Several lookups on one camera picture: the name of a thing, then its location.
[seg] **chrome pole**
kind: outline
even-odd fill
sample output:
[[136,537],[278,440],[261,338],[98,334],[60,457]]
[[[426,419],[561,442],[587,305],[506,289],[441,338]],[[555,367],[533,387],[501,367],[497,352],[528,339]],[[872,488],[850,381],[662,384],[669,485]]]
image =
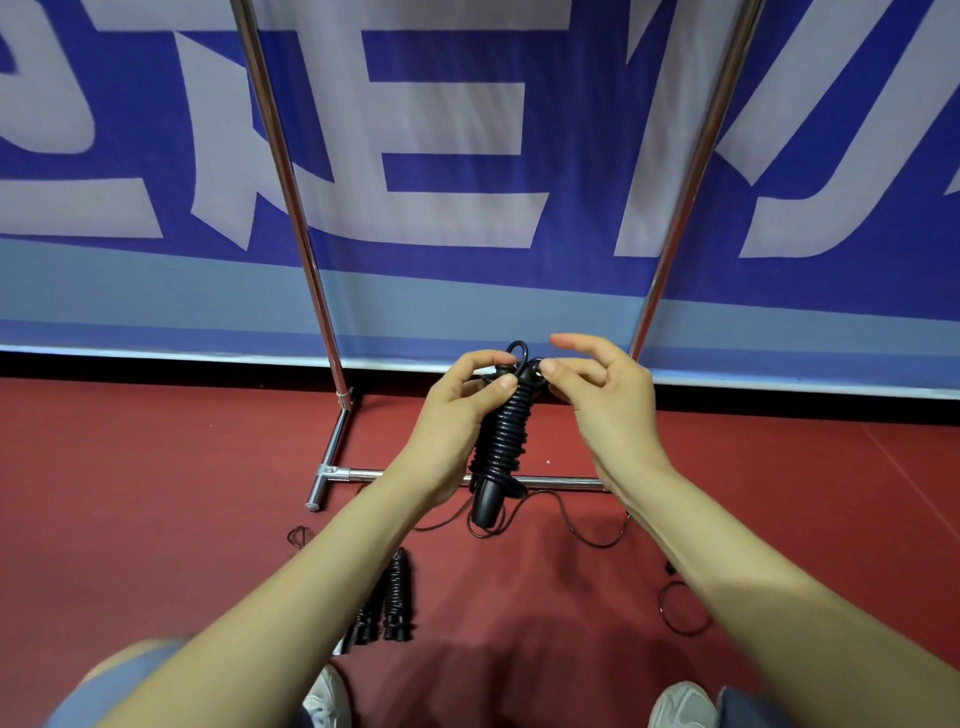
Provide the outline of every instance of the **chrome pole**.
[[634,340],[630,344],[630,356],[634,360],[640,359],[640,350],[643,349],[647,334],[650,332],[650,326],[653,324],[654,314],[657,313],[657,305],[663,295],[663,287],[666,285],[667,276],[670,275],[670,267],[677,255],[680,239],[684,236],[690,211],[693,209],[693,203],[697,199],[697,192],[700,189],[700,182],[704,178],[707,164],[713,155],[714,147],[716,147],[720,126],[723,124],[723,118],[730,106],[733,89],[736,87],[736,79],[740,75],[743,59],[750,48],[750,41],[754,37],[756,22],[760,17],[762,8],[763,0],[743,0],[743,4],[740,6],[740,13],[736,18],[730,42],[727,45],[727,54],[720,66],[720,75],[717,77],[716,86],[713,88],[713,96],[707,108],[707,115],[700,128],[697,143],[693,147],[690,163],[686,167],[684,183],[680,188],[680,197],[673,209],[673,217],[670,218],[670,227],[667,229],[666,239],[663,241],[663,250],[660,252],[660,259],[657,261],[657,269],[654,271],[653,280],[650,281],[650,289],[647,291],[646,298],[643,300],[643,307],[640,309],[640,321],[636,326]]
[[270,73],[267,70],[263,46],[260,44],[260,35],[257,31],[256,13],[253,11],[251,0],[230,0],[230,5],[233,7],[233,17],[243,43],[244,55],[247,57],[247,69],[253,84],[253,94],[256,96],[256,103],[263,117],[263,128],[267,133],[267,141],[270,142],[270,153],[274,157],[276,174],[280,178],[280,188],[283,190],[283,200],[290,215],[290,225],[294,229],[294,239],[300,251],[300,264],[306,274],[310,298],[313,301],[314,312],[317,314],[317,323],[320,324],[320,334],[324,338],[326,358],[330,362],[330,372],[333,374],[333,383],[337,387],[337,397],[342,407],[350,409],[350,390],[340,361],[337,340],[333,335],[333,324],[326,305],[320,268],[310,245],[310,229],[306,222],[306,213],[303,211],[303,202],[300,199],[300,189],[297,187],[297,177],[293,162],[290,160],[286,137],[283,135],[280,113],[276,108],[274,88],[270,83]]
[[[383,471],[360,468],[341,468],[329,466],[326,479],[335,483],[371,483],[383,474]],[[605,491],[603,483],[595,477],[554,477],[548,475],[515,475],[515,478],[531,488],[550,488],[555,491]],[[469,473],[464,475],[462,486],[470,484]]]

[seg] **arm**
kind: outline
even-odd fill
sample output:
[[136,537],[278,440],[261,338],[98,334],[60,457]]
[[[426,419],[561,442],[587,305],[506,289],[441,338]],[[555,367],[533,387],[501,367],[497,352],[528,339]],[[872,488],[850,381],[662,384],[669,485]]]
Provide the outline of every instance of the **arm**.
[[540,370],[573,404],[597,472],[802,726],[960,724],[960,673],[832,592],[670,465],[653,379],[605,339]]
[[514,376],[486,388],[469,377],[513,361],[505,352],[474,352],[454,364],[430,390],[410,441],[383,476],[102,725],[288,724],[400,541],[456,491],[483,416],[516,389]]

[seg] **shoe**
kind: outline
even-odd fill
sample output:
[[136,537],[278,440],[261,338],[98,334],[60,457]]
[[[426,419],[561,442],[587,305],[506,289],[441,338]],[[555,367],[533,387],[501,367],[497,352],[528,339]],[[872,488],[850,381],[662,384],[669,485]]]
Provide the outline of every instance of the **shoe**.
[[717,709],[696,683],[671,685],[657,698],[647,728],[713,728]]
[[328,664],[303,699],[314,728],[350,728],[350,696],[337,668]]

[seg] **forearm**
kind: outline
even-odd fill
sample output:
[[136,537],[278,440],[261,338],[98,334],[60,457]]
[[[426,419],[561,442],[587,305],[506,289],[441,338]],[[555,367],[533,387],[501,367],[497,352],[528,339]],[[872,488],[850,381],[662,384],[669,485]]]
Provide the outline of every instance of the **forearm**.
[[628,509],[802,725],[960,720],[960,673],[857,609],[675,473]]
[[187,643],[103,725],[289,722],[428,500],[419,483],[388,470],[300,554]]

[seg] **hand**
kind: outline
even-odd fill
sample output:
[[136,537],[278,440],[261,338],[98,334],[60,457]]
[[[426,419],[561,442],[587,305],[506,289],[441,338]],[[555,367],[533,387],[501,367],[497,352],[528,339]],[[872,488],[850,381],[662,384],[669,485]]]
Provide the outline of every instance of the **hand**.
[[555,333],[550,341],[593,357],[544,359],[540,371],[550,390],[573,405],[604,484],[619,494],[621,484],[639,473],[672,471],[657,434],[650,372],[599,336]]
[[481,421],[516,390],[514,375],[501,376],[489,386],[470,377],[477,369],[515,362],[516,357],[507,352],[465,353],[430,388],[410,440],[391,470],[419,478],[430,491],[431,506],[440,505],[456,492]]

